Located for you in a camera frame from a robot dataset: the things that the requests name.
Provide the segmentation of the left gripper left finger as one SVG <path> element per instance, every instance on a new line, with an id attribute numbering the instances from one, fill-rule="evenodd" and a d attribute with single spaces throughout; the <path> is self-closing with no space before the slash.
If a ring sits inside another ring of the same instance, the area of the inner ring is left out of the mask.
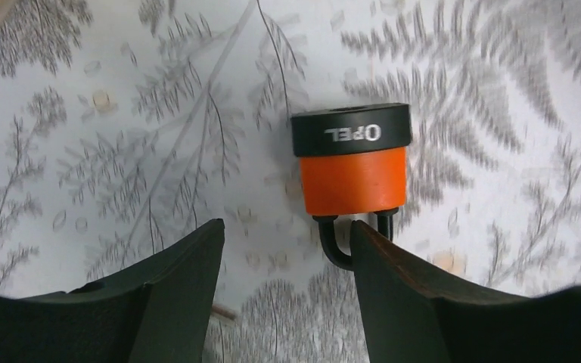
<path id="1" fill-rule="evenodd" d="M 0 362 L 199 362 L 225 243 L 212 219 L 70 292 L 0 296 Z"/>

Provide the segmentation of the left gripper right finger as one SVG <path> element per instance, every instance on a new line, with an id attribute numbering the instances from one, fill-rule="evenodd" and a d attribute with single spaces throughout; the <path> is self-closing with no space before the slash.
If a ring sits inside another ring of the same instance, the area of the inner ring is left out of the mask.
<path id="1" fill-rule="evenodd" d="M 537 297 L 483 287 L 362 221 L 350 247 L 372 362 L 581 362 L 581 285 Z"/>

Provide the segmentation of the orange black padlock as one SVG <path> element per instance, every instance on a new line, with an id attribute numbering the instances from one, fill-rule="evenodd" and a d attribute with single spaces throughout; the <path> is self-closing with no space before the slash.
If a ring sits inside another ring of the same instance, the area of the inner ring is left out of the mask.
<path id="1" fill-rule="evenodd" d="M 407 198 L 409 104 L 385 103 L 296 113 L 290 118 L 307 213 L 317 222 L 322 249 L 350 271 L 352 257 L 335 237 L 339 216 L 373 213 L 393 237 L 393 217 Z"/>

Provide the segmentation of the floral table mat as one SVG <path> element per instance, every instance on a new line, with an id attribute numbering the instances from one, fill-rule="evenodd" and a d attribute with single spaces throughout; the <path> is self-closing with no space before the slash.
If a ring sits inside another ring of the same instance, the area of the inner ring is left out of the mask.
<path id="1" fill-rule="evenodd" d="M 204 362 L 366 362 L 290 115 L 404 102 L 394 240 L 520 295 L 581 284 L 581 1 L 18 1 L 0 27 L 0 295 L 226 225 Z"/>

